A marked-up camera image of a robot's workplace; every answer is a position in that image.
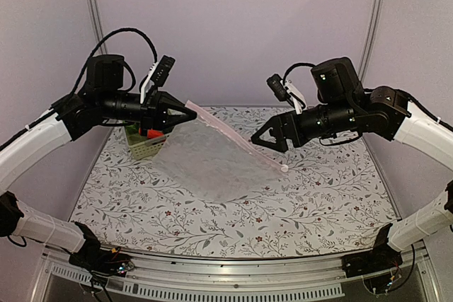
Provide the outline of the clear zip top bag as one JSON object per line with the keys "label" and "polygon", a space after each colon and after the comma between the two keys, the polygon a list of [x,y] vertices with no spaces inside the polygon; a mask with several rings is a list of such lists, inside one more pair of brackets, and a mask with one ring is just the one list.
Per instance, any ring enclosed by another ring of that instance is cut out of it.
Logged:
{"label": "clear zip top bag", "polygon": [[229,125],[187,101],[197,118],[176,126],[152,159],[153,168],[215,204],[286,177],[286,164],[267,157]]}

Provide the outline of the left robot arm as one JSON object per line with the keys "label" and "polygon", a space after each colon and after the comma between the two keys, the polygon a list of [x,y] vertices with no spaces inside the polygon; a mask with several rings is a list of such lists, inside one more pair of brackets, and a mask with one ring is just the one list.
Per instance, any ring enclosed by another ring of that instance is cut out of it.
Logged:
{"label": "left robot arm", "polygon": [[85,269],[119,262],[119,255],[102,250],[88,226],[36,211],[19,201],[9,188],[48,154],[108,120],[137,123],[142,135],[194,120],[195,111],[160,89],[174,62],[172,57],[162,57],[151,67],[140,92],[132,93],[123,88],[124,73],[131,70],[123,56],[88,58],[82,89],[53,103],[36,123],[1,147],[1,236],[62,248],[70,254],[72,265]]}

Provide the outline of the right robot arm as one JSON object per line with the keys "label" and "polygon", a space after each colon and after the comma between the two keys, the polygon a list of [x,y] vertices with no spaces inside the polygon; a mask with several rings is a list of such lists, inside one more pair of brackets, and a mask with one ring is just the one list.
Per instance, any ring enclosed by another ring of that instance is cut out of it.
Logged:
{"label": "right robot arm", "polygon": [[[280,102],[294,109],[271,117],[252,137],[253,144],[284,153],[312,139],[335,138],[350,131],[360,137],[374,133],[408,145],[452,168],[452,127],[434,116],[411,94],[388,86],[365,89],[347,57],[320,64],[299,62],[289,70],[308,67],[317,87],[319,105],[306,108],[302,95],[286,76],[272,75],[267,84]],[[343,269],[360,274],[402,263],[408,246],[452,225],[452,185],[409,217],[382,227],[371,250],[342,258]]]}

